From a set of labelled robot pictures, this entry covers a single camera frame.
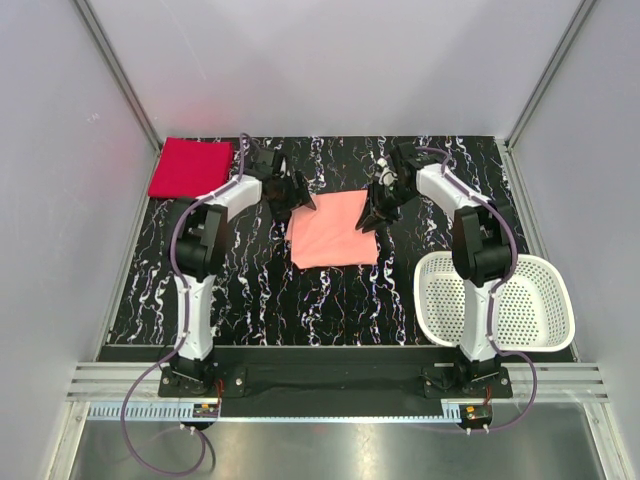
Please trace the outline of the salmon pink t shirt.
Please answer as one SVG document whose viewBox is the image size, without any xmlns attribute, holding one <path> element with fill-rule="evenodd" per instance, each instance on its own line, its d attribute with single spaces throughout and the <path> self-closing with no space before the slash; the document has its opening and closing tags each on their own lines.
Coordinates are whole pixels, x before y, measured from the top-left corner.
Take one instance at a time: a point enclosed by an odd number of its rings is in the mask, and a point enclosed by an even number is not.
<svg viewBox="0 0 640 480">
<path fill-rule="evenodd" d="M 312 197 L 315 210 L 296 209 L 285 236 L 293 264 L 301 270 L 375 265 L 375 233 L 356 229 L 366 197 L 365 190 L 319 194 Z"/>
</svg>

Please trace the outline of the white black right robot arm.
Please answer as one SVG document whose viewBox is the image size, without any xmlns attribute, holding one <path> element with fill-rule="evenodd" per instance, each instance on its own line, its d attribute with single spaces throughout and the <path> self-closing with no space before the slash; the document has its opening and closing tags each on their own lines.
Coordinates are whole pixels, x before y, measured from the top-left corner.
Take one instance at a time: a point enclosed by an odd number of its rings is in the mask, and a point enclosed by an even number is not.
<svg viewBox="0 0 640 480">
<path fill-rule="evenodd" d="M 500 291 L 518 258 L 508 207 L 462 183 L 445 164 L 412 158 L 390 166 L 379 160 L 367 189 L 309 196 L 292 211 L 285 236 L 291 260 L 301 270 L 374 265 L 375 230 L 396 221 L 400 207 L 417 196 L 453 222 L 451 259 L 464 285 L 454 384 L 463 395 L 476 396 L 498 373 L 503 354 L 494 323 Z"/>
</svg>

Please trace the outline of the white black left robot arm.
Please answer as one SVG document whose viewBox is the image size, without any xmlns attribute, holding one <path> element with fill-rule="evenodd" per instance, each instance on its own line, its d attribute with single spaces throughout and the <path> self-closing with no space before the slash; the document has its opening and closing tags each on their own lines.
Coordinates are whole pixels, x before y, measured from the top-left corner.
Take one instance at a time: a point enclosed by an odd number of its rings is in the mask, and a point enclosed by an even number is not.
<svg viewBox="0 0 640 480">
<path fill-rule="evenodd" d="M 300 171 L 263 178 L 235 175 L 214 191 L 177 202 L 168 258 L 178 295 L 178 334 L 167 361 L 193 395 L 208 394 L 216 382 L 210 308 L 213 283 L 226 258 L 229 221 L 263 200 L 277 221 L 288 220 L 300 207 L 316 208 Z"/>
</svg>

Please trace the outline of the folded red t shirt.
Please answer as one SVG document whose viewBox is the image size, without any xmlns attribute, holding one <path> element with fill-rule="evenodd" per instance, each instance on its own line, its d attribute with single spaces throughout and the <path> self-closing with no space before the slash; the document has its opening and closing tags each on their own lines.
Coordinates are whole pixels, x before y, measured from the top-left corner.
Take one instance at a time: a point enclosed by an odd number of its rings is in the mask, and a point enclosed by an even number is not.
<svg viewBox="0 0 640 480">
<path fill-rule="evenodd" d="M 148 188 L 156 199 L 199 197 L 223 186 L 229 177 L 234 148 L 230 142 L 166 140 Z"/>
</svg>

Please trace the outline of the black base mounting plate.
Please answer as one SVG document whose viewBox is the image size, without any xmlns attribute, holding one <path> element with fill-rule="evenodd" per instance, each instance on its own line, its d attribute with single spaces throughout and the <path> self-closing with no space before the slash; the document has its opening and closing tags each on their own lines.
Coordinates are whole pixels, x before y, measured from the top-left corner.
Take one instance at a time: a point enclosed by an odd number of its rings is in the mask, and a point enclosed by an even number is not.
<svg viewBox="0 0 640 480">
<path fill-rule="evenodd" d="M 444 347 L 219 347 L 214 378 L 199 384 L 161 370 L 159 394 L 251 407 L 418 413 L 444 400 L 481 403 L 513 396 L 509 374 L 468 382 L 457 373 L 461 356 Z"/>
</svg>

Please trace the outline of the white perforated plastic basket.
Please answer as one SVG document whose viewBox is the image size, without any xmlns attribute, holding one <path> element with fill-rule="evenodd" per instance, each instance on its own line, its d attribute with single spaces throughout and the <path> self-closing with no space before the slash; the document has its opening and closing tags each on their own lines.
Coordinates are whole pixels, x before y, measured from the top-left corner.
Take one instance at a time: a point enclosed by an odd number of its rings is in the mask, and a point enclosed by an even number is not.
<svg viewBox="0 0 640 480">
<path fill-rule="evenodd" d="M 424 256 L 414 273 L 418 325 L 428 340 L 456 347 L 463 337 L 471 289 L 455 271 L 449 251 Z M 546 260 L 521 254 L 513 277 L 502 287 L 494 338 L 502 350 L 556 352 L 575 335 L 571 300 L 557 269 Z"/>
</svg>

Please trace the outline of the right aluminium frame post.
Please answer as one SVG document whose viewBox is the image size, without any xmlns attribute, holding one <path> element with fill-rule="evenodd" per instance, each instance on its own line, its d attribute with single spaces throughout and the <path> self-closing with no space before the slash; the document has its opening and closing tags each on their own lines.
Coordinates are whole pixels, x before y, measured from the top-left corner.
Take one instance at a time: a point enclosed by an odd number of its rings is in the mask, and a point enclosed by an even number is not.
<svg viewBox="0 0 640 480">
<path fill-rule="evenodd" d="M 504 144 L 508 152 L 512 152 L 521 139 L 556 75 L 568 58 L 585 24 L 598 5 L 598 0 L 581 0 L 578 3 L 532 93 L 526 101 L 523 110 L 519 114 L 509 135 L 504 139 Z"/>
</svg>

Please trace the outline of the aluminium frame post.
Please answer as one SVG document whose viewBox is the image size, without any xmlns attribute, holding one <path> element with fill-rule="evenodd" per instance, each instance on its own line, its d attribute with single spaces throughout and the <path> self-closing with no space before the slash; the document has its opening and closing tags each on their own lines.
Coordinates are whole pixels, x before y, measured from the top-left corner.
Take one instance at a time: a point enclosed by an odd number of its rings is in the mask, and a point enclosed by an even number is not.
<svg viewBox="0 0 640 480">
<path fill-rule="evenodd" d="M 164 142 L 153 126 L 92 3 L 88 0 L 71 0 L 70 3 L 81 19 L 99 56 L 127 103 L 130 112 L 143 132 L 147 142 L 155 154 L 159 155 Z"/>
<path fill-rule="evenodd" d="M 519 114 L 509 135 L 504 139 L 504 144 L 508 152 L 512 152 L 521 139 L 556 75 L 568 58 L 585 24 L 598 5 L 598 0 L 581 0 L 578 3 L 532 93 L 526 101 L 523 110 Z"/>
</svg>

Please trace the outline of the left aluminium frame post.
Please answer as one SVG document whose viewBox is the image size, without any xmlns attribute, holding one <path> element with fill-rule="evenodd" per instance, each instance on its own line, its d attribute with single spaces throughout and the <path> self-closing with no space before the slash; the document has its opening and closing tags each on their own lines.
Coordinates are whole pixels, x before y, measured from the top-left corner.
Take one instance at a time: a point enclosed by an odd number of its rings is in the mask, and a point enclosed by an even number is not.
<svg viewBox="0 0 640 480">
<path fill-rule="evenodd" d="M 88 0 L 71 0 L 70 3 L 81 19 L 99 56 L 127 103 L 130 112 L 143 132 L 147 142 L 155 154 L 159 155 L 164 142 L 153 126 L 92 3 Z"/>
</svg>

